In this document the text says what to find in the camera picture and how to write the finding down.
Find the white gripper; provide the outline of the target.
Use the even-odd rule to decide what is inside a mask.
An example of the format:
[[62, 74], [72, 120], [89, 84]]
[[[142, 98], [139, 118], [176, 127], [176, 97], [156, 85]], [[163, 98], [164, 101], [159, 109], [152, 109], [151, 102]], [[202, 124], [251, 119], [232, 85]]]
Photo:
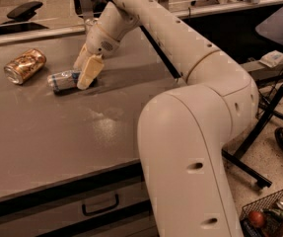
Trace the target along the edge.
[[87, 89], [103, 70], [105, 65], [101, 55], [103, 57], [113, 56], [119, 45], [119, 41], [109, 37], [97, 25], [90, 27], [86, 35], [86, 44], [83, 44], [73, 65], [75, 70], [82, 70], [77, 82], [77, 87], [80, 90]]

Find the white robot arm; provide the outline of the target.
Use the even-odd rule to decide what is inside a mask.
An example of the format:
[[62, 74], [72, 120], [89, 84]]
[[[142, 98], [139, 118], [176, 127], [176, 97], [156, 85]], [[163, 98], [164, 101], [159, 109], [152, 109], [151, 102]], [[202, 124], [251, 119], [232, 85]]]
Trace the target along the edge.
[[227, 53], [156, 0], [109, 0], [74, 64], [86, 89], [126, 33], [144, 27], [183, 81], [154, 97], [137, 130], [160, 237], [244, 237], [222, 148], [257, 112], [257, 87]]

